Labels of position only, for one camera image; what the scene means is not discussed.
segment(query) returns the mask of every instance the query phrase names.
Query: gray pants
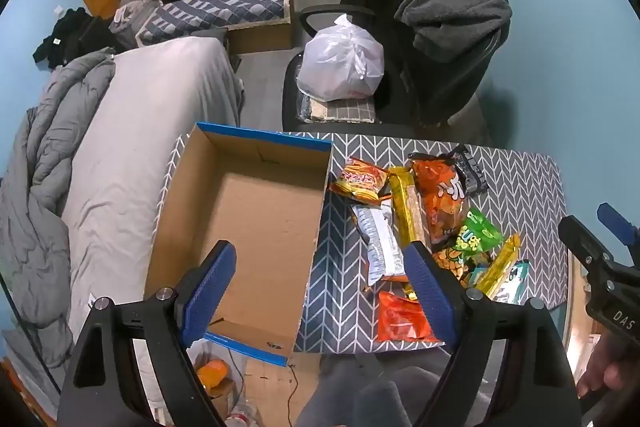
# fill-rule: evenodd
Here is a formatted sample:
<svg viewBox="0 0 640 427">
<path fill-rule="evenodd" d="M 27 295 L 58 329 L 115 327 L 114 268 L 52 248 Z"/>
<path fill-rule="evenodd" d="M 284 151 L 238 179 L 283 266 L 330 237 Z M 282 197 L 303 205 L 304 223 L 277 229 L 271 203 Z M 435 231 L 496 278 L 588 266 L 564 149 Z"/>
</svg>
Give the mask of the gray pants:
<svg viewBox="0 0 640 427">
<path fill-rule="evenodd" d="M 434 348 L 378 359 L 382 372 L 375 376 L 354 356 L 323 357 L 318 388 L 296 427 L 410 427 L 433 394 L 449 355 Z M 478 393 L 466 425 L 482 422 L 489 400 Z"/>
</svg>

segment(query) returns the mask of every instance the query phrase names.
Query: hand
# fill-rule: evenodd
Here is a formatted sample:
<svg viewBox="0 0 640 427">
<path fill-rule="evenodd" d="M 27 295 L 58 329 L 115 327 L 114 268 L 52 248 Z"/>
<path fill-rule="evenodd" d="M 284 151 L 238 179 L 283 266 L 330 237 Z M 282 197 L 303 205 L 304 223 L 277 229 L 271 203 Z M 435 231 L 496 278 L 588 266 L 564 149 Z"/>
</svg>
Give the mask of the hand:
<svg viewBox="0 0 640 427">
<path fill-rule="evenodd" d="M 591 353 L 587 370 L 578 380 L 576 390 L 579 397 L 588 391 L 596 391 L 606 385 L 619 391 L 640 369 L 640 353 L 636 349 L 628 349 L 626 340 L 607 331 L 601 336 Z"/>
</svg>

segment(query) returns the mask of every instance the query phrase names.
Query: gray comforter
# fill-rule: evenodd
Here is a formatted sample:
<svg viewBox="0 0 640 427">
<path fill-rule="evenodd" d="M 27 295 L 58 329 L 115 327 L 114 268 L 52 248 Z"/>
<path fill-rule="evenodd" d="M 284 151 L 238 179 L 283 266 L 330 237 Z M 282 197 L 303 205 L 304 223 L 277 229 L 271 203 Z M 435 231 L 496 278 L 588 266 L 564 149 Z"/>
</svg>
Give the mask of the gray comforter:
<svg viewBox="0 0 640 427">
<path fill-rule="evenodd" d="M 38 107 L 27 111 L 0 187 L 2 273 L 42 358 L 50 369 L 62 369 L 54 371 L 62 378 L 73 336 L 66 321 L 69 240 L 60 206 L 73 155 L 114 72 L 106 49 L 76 58 L 53 78 Z M 4 336 L 16 355 L 34 362 L 19 328 Z"/>
</svg>

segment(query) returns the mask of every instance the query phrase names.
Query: blue gripper pad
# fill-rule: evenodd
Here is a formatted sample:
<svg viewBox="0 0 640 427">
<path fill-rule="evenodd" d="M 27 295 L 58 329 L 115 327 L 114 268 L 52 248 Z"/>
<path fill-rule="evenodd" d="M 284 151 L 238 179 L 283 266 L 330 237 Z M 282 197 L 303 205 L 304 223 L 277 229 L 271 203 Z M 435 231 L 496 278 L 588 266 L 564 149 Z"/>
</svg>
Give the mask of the blue gripper pad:
<svg viewBox="0 0 640 427">
<path fill-rule="evenodd" d="M 213 313 L 218 308 L 231 277 L 236 272 L 236 248 L 230 243 L 219 254 L 184 308 L 180 343 L 191 347 L 204 337 Z"/>
<path fill-rule="evenodd" d="M 429 321 L 433 334 L 447 346 L 458 344 L 458 332 L 454 320 L 453 308 L 438 285 L 422 257 L 409 245 L 404 253 L 404 272 L 420 302 L 420 306 Z"/>
<path fill-rule="evenodd" d="M 632 247 L 638 240 L 636 227 L 609 203 L 603 203 L 598 207 L 598 220 L 626 247 Z"/>
</svg>

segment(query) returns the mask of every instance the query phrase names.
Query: blue plaid bedding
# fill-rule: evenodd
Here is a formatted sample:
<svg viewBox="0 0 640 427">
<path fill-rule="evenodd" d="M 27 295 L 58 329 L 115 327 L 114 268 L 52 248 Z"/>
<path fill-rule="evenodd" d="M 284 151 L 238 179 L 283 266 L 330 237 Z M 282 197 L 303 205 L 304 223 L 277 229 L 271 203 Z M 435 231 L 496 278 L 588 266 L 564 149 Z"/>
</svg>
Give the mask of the blue plaid bedding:
<svg viewBox="0 0 640 427">
<path fill-rule="evenodd" d="M 139 46 L 194 31 L 284 18 L 285 0 L 181 0 L 161 6 L 136 36 Z"/>
</svg>

